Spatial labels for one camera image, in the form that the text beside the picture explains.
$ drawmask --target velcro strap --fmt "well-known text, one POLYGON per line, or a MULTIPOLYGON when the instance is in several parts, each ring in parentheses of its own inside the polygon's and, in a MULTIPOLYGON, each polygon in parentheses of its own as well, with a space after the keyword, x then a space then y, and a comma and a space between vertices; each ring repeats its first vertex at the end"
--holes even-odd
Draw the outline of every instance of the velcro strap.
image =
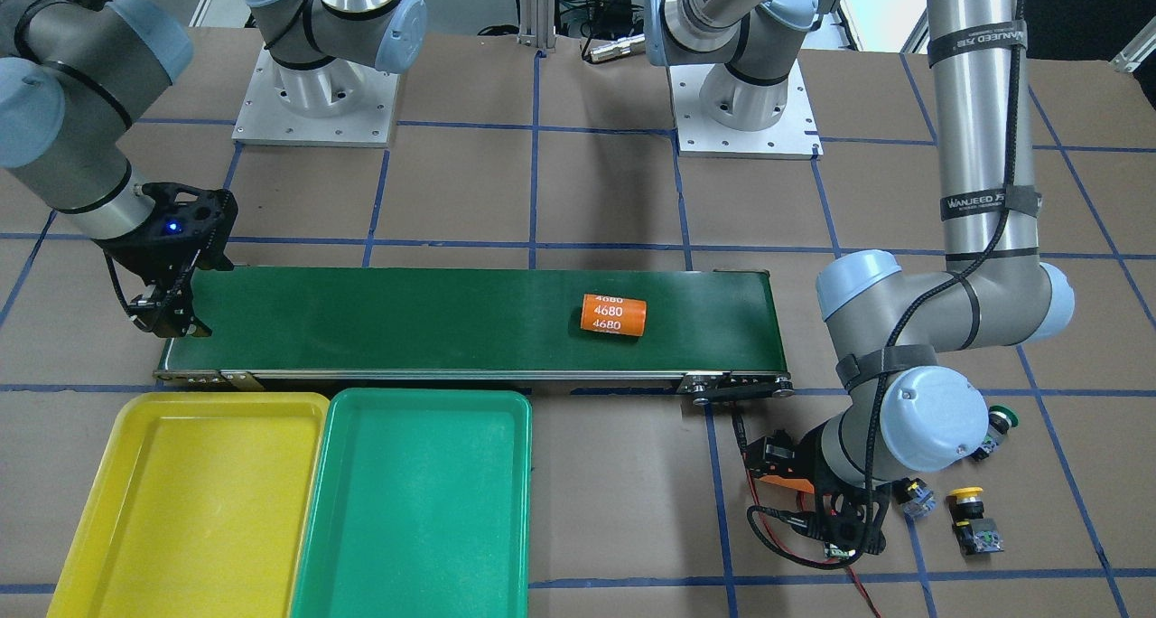
POLYGON ((1005 207, 1037 218, 1043 201, 1044 196, 1036 193, 1035 185, 1013 186, 1007 194, 1002 187, 957 193, 940 199, 940 219, 946 222, 973 214, 991 214, 1005 207))
POLYGON ((866 384, 867 380, 879 379, 880 375, 891 375, 897 371, 925 366, 925 364, 939 364, 935 350, 931 345, 884 347, 882 350, 862 356, 862 358, 857 358, 855 355, 844 356, 835 366, 835 373, 839 375, 843 389, 851 392, 860 384, 866 384))
POLYGON ((927 62, 933 67, 961 53, 1011 46, 1028 49, 1028 24, 1023 20, 971 27, 940 36, 927 43, 927 62))

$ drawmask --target orange cylinder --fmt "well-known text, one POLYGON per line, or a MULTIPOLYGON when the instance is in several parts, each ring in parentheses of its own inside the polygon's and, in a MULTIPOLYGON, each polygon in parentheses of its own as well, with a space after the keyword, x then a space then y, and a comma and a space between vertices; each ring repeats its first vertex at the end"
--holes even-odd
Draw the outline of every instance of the orange cylinder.
POLYGON ((587 292, 581 300, 579 326, 599 334, 642 335, 646 329, 646 301, 587 292))

